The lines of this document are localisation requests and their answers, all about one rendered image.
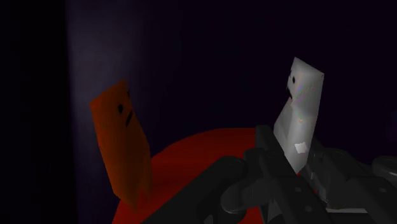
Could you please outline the white block figure with face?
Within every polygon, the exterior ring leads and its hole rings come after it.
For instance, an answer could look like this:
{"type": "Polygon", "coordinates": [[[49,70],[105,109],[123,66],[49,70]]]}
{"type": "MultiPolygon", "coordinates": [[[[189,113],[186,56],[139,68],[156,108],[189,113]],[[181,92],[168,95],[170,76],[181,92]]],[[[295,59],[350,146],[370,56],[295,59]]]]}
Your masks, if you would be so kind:
{"type": "Polygon", "coordinates": [[[295,57],[288,77],[289,94],[274,124],[274,136],[293,170],[307,164],[319,113],[324,73],[295,57]]]}

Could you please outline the orange block figure with face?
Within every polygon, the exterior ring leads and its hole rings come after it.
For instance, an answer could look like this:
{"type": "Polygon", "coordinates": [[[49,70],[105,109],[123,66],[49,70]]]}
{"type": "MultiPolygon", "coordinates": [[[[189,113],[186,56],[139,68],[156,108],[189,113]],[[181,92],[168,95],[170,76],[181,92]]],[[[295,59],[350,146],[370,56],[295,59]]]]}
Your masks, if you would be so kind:
{"type": "Polygon", "coordinates": [[[127,83],[122,80],[103,91],[90,103],[90,110],[113,193],[137,209],[150,197],[151,155],[127,83]]]}

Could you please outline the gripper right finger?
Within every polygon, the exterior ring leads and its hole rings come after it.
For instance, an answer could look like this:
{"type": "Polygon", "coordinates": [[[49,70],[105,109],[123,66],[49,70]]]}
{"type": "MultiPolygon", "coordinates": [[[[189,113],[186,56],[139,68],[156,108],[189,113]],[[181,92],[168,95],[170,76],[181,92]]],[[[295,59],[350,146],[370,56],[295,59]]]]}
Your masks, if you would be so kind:
{"type": "Polygon", "coordinates": [[[335,224],[397,224],[397,157],[380,156],[366,165],[313,139],[301,175],[335,224]]]}

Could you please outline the red round table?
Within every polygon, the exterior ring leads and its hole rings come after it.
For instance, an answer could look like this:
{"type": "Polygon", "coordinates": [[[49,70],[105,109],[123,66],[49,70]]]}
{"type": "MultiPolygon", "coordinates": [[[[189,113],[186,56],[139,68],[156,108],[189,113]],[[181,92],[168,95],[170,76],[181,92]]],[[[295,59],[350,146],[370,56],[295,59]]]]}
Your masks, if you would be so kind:
{"type": "Polygon", "coordinates": [[[141,199],[137,210],[119,202],[112,224],[141,224],[218,158],[242,158],[245,150],[254,147],[254,140],[254,128],[225,128],[194,134],[171,144],[151,159],[150,199],[141,199]]]}

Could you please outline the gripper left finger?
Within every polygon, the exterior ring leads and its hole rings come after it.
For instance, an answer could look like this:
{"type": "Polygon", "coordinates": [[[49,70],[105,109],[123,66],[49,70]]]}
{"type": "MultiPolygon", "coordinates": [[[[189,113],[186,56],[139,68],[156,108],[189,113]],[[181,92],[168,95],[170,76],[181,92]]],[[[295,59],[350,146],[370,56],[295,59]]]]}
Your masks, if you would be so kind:
{"type": "Polygon", "coordinates": [[[326,224],[321,201],[296,175],[272,129],[259,125],[243,158],[217,159],[142,224],[237,224],[247,209],[265,209],[272,199],[283,217],[276,224],[326,224]]]}

